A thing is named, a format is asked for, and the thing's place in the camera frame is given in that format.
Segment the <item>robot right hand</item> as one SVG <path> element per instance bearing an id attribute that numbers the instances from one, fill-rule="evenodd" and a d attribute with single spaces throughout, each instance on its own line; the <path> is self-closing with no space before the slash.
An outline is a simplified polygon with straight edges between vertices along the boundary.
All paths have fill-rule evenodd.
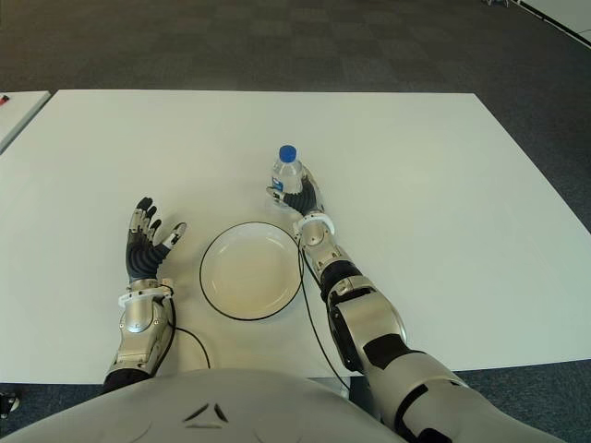
<path id="1" fill-rule="evenodd" d="M 294 210 L 302 217 L 312 212 L 325 212 L 320 189 L 311 172 L 304 173 L 301 184 L 302 190 L 297 194 L 285 193 L 272 186 L 267 186 L 266 192 L 281 207 Z"/>

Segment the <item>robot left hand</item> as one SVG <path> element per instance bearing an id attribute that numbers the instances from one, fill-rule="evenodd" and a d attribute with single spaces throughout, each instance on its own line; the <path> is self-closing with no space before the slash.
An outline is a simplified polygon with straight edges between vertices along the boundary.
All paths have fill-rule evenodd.
<path id="1" fill-rule="evenodd" d="M 131 214 L 125 255 L 129 283 L 155 280 L 159 267 L 186 232 L 187 224 L 180 222 L 155 244 L 154 236 L 162 224 L 161 220 L 152 220 L 156 212 L 153 199 L 144 197 Z"/>

